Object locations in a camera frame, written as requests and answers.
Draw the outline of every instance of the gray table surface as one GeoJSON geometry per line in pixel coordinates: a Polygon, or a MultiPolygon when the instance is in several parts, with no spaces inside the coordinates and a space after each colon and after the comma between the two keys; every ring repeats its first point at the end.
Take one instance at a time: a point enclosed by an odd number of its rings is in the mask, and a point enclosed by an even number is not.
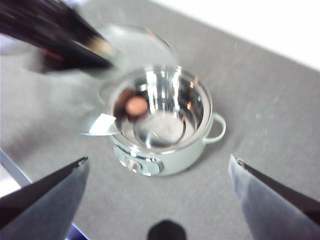
{"type": "Polygon", "coordinates": [[[90,176],[74,222],[92,239],[145,239],[163,219],[188,239],[251,239],[228,175],[233,153],[279,182],[320,200],[320,73],[145,0],[92,0],[94,26],[144,26],[198,74],[225,138],[190,171],[168,177],[128,172],[107,137],[89,138],[46,121],[29,51],[1,56],[1,148],[33,180],[89,156],[90,176]]]}

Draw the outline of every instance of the brown egg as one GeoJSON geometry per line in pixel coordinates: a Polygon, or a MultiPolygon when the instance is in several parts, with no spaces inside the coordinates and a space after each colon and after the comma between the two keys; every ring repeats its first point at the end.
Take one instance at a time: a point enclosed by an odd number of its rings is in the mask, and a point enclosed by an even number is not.
{"type": "Polygon", "coordinates": [[[126,102],[125,110],[129,115],[138,117],[148,110],[148,104],[143,97],[134,96],[126,102]]]}

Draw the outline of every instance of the pot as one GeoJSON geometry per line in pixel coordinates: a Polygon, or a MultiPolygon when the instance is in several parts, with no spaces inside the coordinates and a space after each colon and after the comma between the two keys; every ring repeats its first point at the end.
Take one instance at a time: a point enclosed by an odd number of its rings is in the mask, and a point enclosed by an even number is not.
{"type": "Polygon", "coordinates": [[[121,132],[111,137],[114,153],[134,173],[166,176],[181,172],[226,132],[226,121],[214,112],[208,89],[180,66],[145,67],[118,82],[109,92],[105,112],[117,118],[115,125],[121,132]],[[147,101],[144,115],[126,113],[130,96],[147,101]],[[208,137],[214,120],[222,131],[208,137]]]}

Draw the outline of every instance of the pot rim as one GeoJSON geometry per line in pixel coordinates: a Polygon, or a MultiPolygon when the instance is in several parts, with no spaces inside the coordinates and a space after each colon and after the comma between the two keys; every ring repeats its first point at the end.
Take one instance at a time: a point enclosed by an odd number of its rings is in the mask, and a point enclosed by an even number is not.
{"type": "MultiPolygon", "coordinates": [[[[197,76],[194,76],[187,70],[184,70],[181,66],[167,66],[167,65],[149,65],[144,68],[139,68],[135,71],[132,71],[130,73],[125,74],[116,82],[119,84],[112,87],[112,90],[110,91],[111,95],[109,97],[109,100],[112,99],[111,96],[117,95],[119,91],[125,89],[124,86],[128,83],[128,81],[133,81],[138,76],[141,76],[145,74],[148,71],[154,71],[154,72],[160,72],[160,71],[176,71],[180,73],[180,76],[186,79],[189,82],[193,82],[195,87],[197,88],[197,91],[199,91],[199,94],[202,99],[203,104],[203,117],[200,125],[198,126],[197,130],[194,132],[194,134],[181,142],[178,142],[176,144],[170,145],[168,147],[153,147],[153,148],[147,148],[141,145],[136,145],[129,141],[127,138],[125,138],[122,134],[115,134],[112,136],[112,140],[118,142],[122,147],[125,147],[126,149],[129,149],[131,152],[134,153],[148,153],[151,155],[164,155],[164,154],[170,154],[177,152],[178,150],[181,150],[183,148],[186,148],[190,145],[192,145],[194,142],[196,142],[199,139],[203,139],[203,137],[208,132],[208,128],[211,128],[211,122],[213,117],[213,101],[210,92],[208,91],[208,88],[204,85],[203,82],[199,81],[199,78],[197,76]]],[[[105,106],[105,112],[108,114],[113,113],[113,106],[115,104],[116,97],[113,97],[113,101],[107,101],[107,104],[105,106]]]]}

